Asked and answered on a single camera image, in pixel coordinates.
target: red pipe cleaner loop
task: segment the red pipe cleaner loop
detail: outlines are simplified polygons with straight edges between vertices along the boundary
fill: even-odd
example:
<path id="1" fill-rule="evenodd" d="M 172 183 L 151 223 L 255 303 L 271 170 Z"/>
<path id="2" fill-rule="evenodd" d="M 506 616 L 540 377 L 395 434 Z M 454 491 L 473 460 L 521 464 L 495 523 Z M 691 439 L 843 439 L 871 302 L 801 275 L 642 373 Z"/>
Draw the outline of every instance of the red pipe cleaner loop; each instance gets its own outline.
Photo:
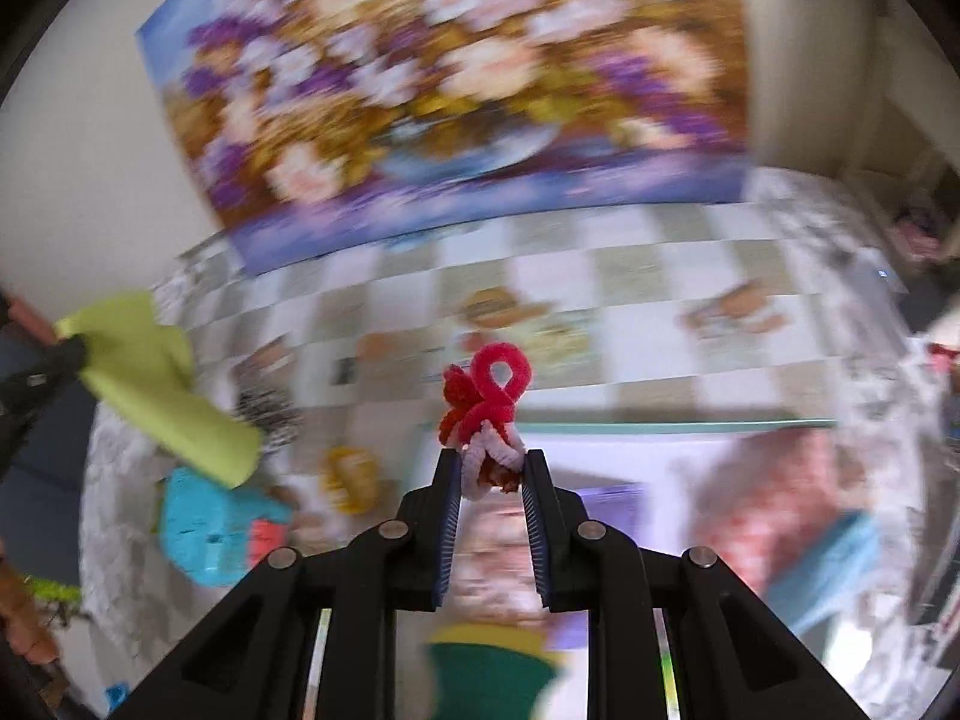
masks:
<path id="1" fill-rule="evenodd" d="M 493 380 L 493 366 L 498 362 L 505 362 L 510 368 L 510 381 L 505 386 Z M 461 420 L 460 441 L 467 443 L 485 420 L 490 420 L 502 439 L 508 440 L 505 426 L 514 421 L 517 399 L 533 378 L 530 362 L 512 343 L 490 343 L 473 356 L 470 378 L 483 401 L 472 406 Z"/>

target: canvas print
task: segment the canvas print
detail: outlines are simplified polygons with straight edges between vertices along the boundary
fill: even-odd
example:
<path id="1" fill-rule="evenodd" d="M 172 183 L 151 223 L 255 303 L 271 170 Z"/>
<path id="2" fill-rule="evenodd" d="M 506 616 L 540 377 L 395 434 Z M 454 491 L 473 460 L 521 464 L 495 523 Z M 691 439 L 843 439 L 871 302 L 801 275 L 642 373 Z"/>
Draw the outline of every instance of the canvas print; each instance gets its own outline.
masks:
<path id="1" fill-rule="evenodd" d="M 167 0 L 138 36 L 253 274 L 747 169 L 740 0 Z"/>

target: person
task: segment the person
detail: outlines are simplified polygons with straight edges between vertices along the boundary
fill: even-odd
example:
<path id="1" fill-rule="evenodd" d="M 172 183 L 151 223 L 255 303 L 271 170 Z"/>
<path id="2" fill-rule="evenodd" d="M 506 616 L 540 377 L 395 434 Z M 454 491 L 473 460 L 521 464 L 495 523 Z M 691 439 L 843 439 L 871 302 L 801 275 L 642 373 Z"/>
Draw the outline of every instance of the person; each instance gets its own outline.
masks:
<path id="1" fill-rule="evenodd" d="M 3 541 L 0 541 L 0 618 L 7 642 L 17 655 L 35 665 L 46 665 L 59 657 L 56 640 L 40 622 L 23 578 L 6 559 Z"/>

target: black metal arm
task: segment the black metal arm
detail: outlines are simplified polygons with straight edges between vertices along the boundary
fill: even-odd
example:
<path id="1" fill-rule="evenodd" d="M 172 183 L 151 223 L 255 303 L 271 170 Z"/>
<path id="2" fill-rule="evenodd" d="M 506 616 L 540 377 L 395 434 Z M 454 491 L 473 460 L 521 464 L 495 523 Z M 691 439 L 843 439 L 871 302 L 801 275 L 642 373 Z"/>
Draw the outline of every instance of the black metal arm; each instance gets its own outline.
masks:
<path id="1" fill-rule="evenodd" d="M 865 717 L 709 549 L 637 548 L 554 488 L 539 451 L 527 453 L 524 498 L 544 603 L 590 612 L 590 718 L 666 719 L 654 608 L 664 611 L 686 720 Z M 331 608 L 316 717 L 389 720 L 395 610 L 443 600 L 459 501 L 460 458 L 443 450 L 433 484 L 407 493 L 396 519 L 325 555 L 275 550 L 112 717 L 299 720 L 320 612 Z"/>

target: checkered tablecloth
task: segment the checkered tablecloth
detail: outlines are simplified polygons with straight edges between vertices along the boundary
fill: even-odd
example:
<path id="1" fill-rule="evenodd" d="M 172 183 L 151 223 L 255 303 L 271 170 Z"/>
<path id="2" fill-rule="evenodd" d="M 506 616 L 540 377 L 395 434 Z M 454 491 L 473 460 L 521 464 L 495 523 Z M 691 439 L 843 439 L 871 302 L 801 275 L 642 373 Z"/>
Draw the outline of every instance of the checkered tablecloth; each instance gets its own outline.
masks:
<path id="1" fill-rule="evenodd" d="M 212 396 L 262 343 L 285 335 L 296 348 L 305 435 L 291 470 L 315 471 L 323 447 L 347 442 L 400 473 L 403 437 L 439 408 L 460 307 L 484 288 L 545 303 L 589 339 L 576 360 L 535 376 L 522 419 L 832 415 L 817 268 L 752 204 L 558 211 L 362 245 L 250 280 L 215 244 L 198 257 L 181 326 Z M 704 300 L 755 278 L 781 329 L 731 351 L 683 325 Z M 392 359 L 357 360 L 369 333 L 391 334 Z"/>
<path id="2" fill-rule="evenodd" d="M 844 286 L 837 263 L 870 239 L 838 204 L 836 186 L 759 173 L 766 184 L 755 193 L 764 197 L 758 204 L 500 218 L 255 279 L 244 279 L 229 248 L 213 242 L 156 293 L 160 320 L 187 330 L 199 388 L 225 407 L 233 365 L 286 337 L 304 424 L 299 440 L 268 465 L 302 490 L 317 489 L 320 458 L 342 443 L 373 451 L 387 477 L 404 478 L 412 429 L 442 413 L 440 371 L 463 357 L 464 303 L 489 288 L 544 307 L 551 326 L 577 340 L 578 353 L 561 364 L 535 365 L 522 420 L 836 416 L 838 439 L 867 463 L 883 531 L 882 566 L 858 607 L 871 610 L 858 624 L 875 636 L 875 659 L 854 693 L 880 715 L 885 699 L 870 685 L 901 680 L 884 665 L 920 662 L 916 648 L 904 650 L 912 640 L 902 632 L 925 507 L 918 447 L 931 401 L 923 393 L 936 386 L 923 379 L 920 362 L 898 365 L 868 343 L 877 323 Z M 776 329 L 702 338 L 683 320 L 758 278 L 771 293 L 762 316 L 782 317 Z M 389 339 L 388 354 L 360 353 L 371 333 Z M 80 574 L 90 613 L 136 664 L 131 683 L 215 600 L 191 589 L 150 534 L 155 481 L 172 464 L 100 405 Z"/>

